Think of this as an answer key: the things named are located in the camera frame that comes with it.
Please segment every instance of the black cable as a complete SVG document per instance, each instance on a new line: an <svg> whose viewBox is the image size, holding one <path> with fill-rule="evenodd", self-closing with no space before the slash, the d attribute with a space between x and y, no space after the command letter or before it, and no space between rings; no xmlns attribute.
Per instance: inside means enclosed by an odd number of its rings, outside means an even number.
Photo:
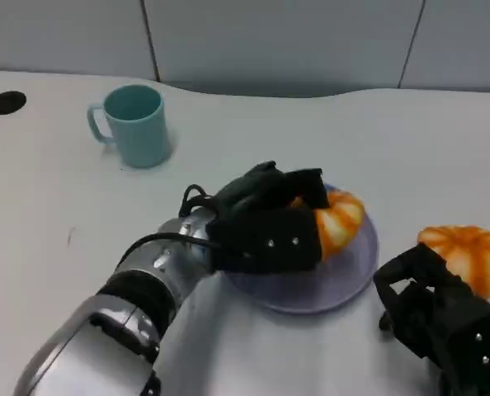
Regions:
<svg viewBox="0 0 490 396"><path fill-rule="evenodd" d="M185 193L182 195L182 201L183 202L186 202L186 200L188 199L188 196L190 195L190 193L193 191L193 190L196 190L197 192L199 192L199 195L200 196L207 196L208 194L205 192L205 190L203 189L203 187L201 187L199 184L190 184L186 190L185 190Z"/></svg>
<svg viewBox="0 0 490 396"><path fill-rule="evenodd" d="M190 193L196 190L199 195L193 196L188 199ZM209 210L212 210L216 216L220 213L220 208L218 202L213 199L212 196L209 196L203 187L197 184L190 184L183 194L181 208L179 209L179 217L187 217L190 215L192 209L196 206L200 206ZM178 241L183 243L190 243L192 245L203 246L205 248L210 249L221 249L223 248L219 243L207 241L201 238L195 238L188 235L183 235L182 233L151 233L150 235L146 235L141 239L135 241L128 250L122 255L122 258L119 261L118 266L137 248L140 248L145 243L157 241L159 239L167 239L170 241Z"/></svg>
<svg viewBox="0 0 490 396"><path fill-rule="evenodd" d="M194 238L182 233L151 233L141 239L135 241L126 252L122 255L119 265L137 248L140 248L144 244L152 241L158 241L159 239L167 239L170 241L178 241L184 243L191 243L192 245L203 246L210 249L220 249L222 246L219 243L207 241L201 238Z"/></svg>

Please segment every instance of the wall seam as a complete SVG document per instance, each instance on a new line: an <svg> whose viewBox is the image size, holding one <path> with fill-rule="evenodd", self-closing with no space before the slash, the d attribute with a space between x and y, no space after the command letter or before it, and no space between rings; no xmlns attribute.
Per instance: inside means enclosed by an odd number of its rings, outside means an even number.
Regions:
<svg viewBox="0 0 490 396"><path fill-rule="evenodd" d="M410 45L408 46L407 56L404 60L403 71L401 72L401 78L397 88L403 87L404 74L407 71L408 62L410 61L410 55L412 54L413 43L416 40L417 32L419 31L419 25L421 24L421 19L423 18L423 13L425 12L425 5L427 0L422 0L421 9L419 10L419 16L417 17L416 25L413 28L412 39L410 40Z"/></svg>
<svg viewBox="0 0 490 396"><path fill-rule="evenodd" d="M146 38L148 39L149 53L152 58L153 74L155 75L155 80L161 82L161 78L159 76L159 69L157 67L157 58L155 57L155 49L153 47L152 32L149 29L148 12L146 10L146 4L144 0L139 0L139 3L140 3L140 10L143 13L144 31L146 33Z"/></svg>

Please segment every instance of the mug handle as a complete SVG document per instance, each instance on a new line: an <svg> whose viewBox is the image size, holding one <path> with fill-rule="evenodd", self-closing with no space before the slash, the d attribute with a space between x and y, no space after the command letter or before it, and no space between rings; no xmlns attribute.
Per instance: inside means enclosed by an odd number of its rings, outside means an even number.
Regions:
<svg viewBox="0 0 490 396"><path fill-rule="evenodd" d="M93 133L95 139L98 140L100 143L104 143L104 144L114 143L115 140L113 138L109 136L104 136L103 134L101 134L100 130L98 129L94 112L95 110L100 110L100 109L102 109L101 105L90 105L87 108L87 122L89 123L89 128L91 128L91 132Z"/></svg>

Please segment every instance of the white wall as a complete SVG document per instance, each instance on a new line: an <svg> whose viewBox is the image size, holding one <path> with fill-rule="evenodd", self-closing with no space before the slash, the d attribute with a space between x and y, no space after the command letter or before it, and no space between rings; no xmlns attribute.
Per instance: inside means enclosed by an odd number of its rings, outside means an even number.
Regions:
<svg viewBox="0 0 490 396"><path fill-rule="evenodd" d="M0 69L155 79L139 0L0 0Z"/></svg>
<svg viewBox="0 0 490 396"><path fill-rule="evenodd" d="M490 0L426 0L401 86L490 92Z"/></svg>
<svg viewBox="0 0 490 396"><path fill-rule="evenodd" d="M165 83L320 95L397 87L422 0L145 0Z"/></svg>

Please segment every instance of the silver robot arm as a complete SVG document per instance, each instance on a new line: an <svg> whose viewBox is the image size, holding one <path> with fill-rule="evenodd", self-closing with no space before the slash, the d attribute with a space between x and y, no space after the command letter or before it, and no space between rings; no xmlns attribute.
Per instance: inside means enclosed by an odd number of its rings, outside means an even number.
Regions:
<svg viewBox="0 0 490 396"><path fill-rule="evenodd" d="M162 233L206 239L199 209ZM36 352L15 396L157 396L159 344L183 301L210 274L209 249L161 239L133 250Z"/></svg>
<svg viewBox="0 0 490 396"><path fill-rule="evenodd" d="M36 352L14 395L160 394L153 371L160 342L201 279L315 268L322 253L313 209L329 205L321 172L283 173L268 162L214 197L189 186L179 218L128 249L106 284ZM199 195L189 198L193 190ZM297 197L305 205L293 208Z"/></svg>

